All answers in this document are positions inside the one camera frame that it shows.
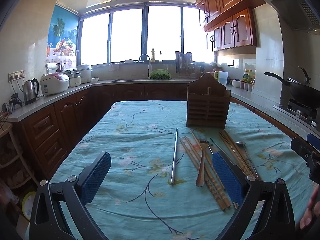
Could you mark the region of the person's right hand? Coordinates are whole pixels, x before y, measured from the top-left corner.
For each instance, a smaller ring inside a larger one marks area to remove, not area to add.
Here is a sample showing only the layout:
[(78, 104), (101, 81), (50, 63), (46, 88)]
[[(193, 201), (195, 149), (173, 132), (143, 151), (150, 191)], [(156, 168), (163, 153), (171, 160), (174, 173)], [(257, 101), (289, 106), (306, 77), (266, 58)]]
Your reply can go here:
[(309, 226), (313, 217), (319, 216), (320, 210), (320, 203), (316, 201), (318, 195), (319, 185), (314, 188), (314, 191), (309, 199), (307, 204), (306, 211), (304, 212), (303, 217), (300, 220), (299, 228), (304, 229), (305, 227)]

